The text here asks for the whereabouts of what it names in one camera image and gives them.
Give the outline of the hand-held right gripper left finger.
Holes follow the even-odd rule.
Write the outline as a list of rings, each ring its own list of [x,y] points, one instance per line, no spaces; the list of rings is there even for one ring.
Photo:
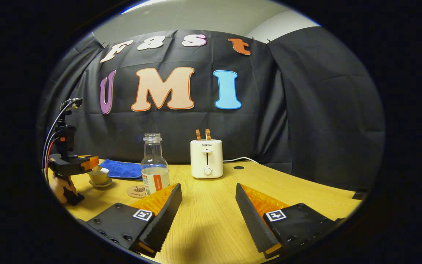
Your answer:
[[[131,205],[115,203],[83,226],[106,241],[154,258],[161,251],[182,201],[181,184],[173,184]]]

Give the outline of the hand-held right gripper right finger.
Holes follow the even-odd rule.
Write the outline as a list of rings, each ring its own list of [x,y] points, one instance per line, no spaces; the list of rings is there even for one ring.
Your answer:
[[[288,205],[240,183],[236,202],[258,252],[266,259],[301,251],[344,221],[331,220],[304,203]]]

